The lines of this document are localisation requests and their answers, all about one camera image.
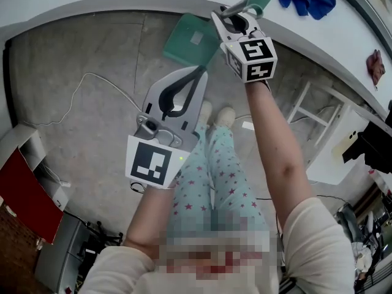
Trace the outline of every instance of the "star print pants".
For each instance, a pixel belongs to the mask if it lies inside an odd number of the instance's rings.
[[[231,130],[213,127],[209,142],[206,130],[206,126],[198,124],[199,143],[181,169],[168,236],[181,232],[268,230],[235,154]],[[213,201],[210,187],[215,188]]]

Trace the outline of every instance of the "white shirt sleeve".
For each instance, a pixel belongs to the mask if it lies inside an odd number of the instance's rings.
[[[107,247],[98,255],[79,293],[132,293],[139,278],[153,269],[154,262],[138,249]]]
[[[319,199],[308,198],[294,208],[283,244],[288,276],[306,293],[354,293],[350,241]]]

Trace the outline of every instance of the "gray floor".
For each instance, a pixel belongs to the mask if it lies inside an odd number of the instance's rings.
[[[115,12],[85,15],[56,21],[26,32],[12,41],[12,92],[18,118],[47,123],[59,121],[85,72],[98,73],[128,92],[142,105],[148,88],[182,66],[162,56],[162,49],[179,16],[161,13]],[[346,85],[299,54],[276,44],[278,65],[271,89],[285,116],[308,80],[334,86],[354,101],[362,100]],[[237,115],[249,113],[243,84],[217,54],[209,68],[205,95],[213,102],[214,115],[231,105]],[[337,102],[311,91],[303,105],[317,111]],[[321,117],[330,116],[326,109]],[[40,126],[47,164],[62,180],[68,208],[89,220],[101,220],[114,231],[126,231],[140,201],[124,176],[127,136],[135,132],[136,109],[106,83],[87,76],[75,95],[73,107],[61,124]],[[265,175],[257,152],[254,132],[235,123],[235,148],[257,197],[268,198]],[[291,125],[311,160],[320,127],[304,119]],[[372,183],[364,165],[356,166],[339,186],[312,185],[317,194],[335,195],[355,202]],[[335,212],[342,202],[322,199]],[[260,202],[271,229],[275,228],[270,201]]]

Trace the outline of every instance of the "white sticker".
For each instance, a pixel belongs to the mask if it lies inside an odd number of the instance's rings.
[[[190,42],[194,43],[196,46],[202,41],[204,34],[202,32],[195,31],[195,34],[192,36]]]
[[[247,121],[243,122],[243,128],[248,130],[255,130],[253,123]]]

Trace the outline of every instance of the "red panel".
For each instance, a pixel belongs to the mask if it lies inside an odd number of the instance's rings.
[[[19,149],[0,170],[0,196],[25,226],[53,243],[63,213],[38,183]]]

